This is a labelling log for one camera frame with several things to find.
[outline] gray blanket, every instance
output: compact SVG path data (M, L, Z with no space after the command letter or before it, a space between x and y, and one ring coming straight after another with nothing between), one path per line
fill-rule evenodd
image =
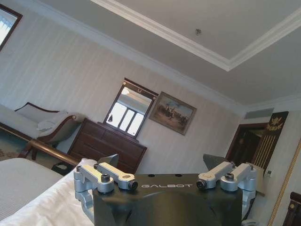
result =
M17 212L61 178L27 159L0 161L0 220Z

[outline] door frame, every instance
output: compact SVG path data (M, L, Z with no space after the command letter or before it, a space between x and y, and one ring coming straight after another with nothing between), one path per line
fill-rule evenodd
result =
M226 159L231 155L234 145L236 143L236 140L238 138L238 135L242 130L248 130L248 129L265 129L268 125L268 122L263 122L263 123L252 123L252 124L239 124L238 128L235 132L234 138L232 139L231 145L228 149L228 152L226 154Z

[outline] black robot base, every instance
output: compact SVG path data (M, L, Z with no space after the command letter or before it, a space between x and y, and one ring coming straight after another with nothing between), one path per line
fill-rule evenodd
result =
M197 174L135 175L138 187L115 183L107 194L93 190L96 226L240 226L242 190L226 192L219 182L200 191Z

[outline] crown molding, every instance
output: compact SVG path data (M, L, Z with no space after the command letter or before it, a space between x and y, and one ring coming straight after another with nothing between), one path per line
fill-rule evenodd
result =
M91 1L226 71L229 71L230 69L230 61L227 58L205 48L204 46L115 0Z
M159 61L152 59L151 57L138 52L137 50L113 39L106 34L78 21L74 18L57 11L56 9L44 4L38 0L14 0L25 8L28 8L35 13L44 16L56 23L65 26L66 28L81 34L82 36L88 38L91 41L104 46L113 52L122 55L123 57L130 59L156 73L159 75L170 79L181 86L187 88L188 90L208 99L218 105L234 112L239 116L243 116L246 111L245 107L236 101L226 97L225 95L205 86L199 81L196 81L187 75L184 75L167 65L160 63Z
M274 112L301 110L301 93L247 105L246 112L274 108Z
M260 38L248 45L245 49L240 51L237 55L231 59L227 59L115 0L91 1L160 36L161 38L170 41L171 43L189 51L190 53L193 53L196 56L224 69L227 72L239 66L246 60L250 59L257 53L261 52L301 26L301 8L299 8Z
M246 60L250 59L257 53L271 46L281 38L285 37L289 33L293 32L301 26L301 8L294 11L291 15L278 23L260 38L252 42L245 49L240 51L236 56L230 59L230 68L237 67Z

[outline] light switch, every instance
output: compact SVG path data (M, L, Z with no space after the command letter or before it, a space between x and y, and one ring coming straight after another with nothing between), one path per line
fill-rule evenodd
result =
M266 173L266 176L271 178L272 177L273 172L271 170L268 170Z

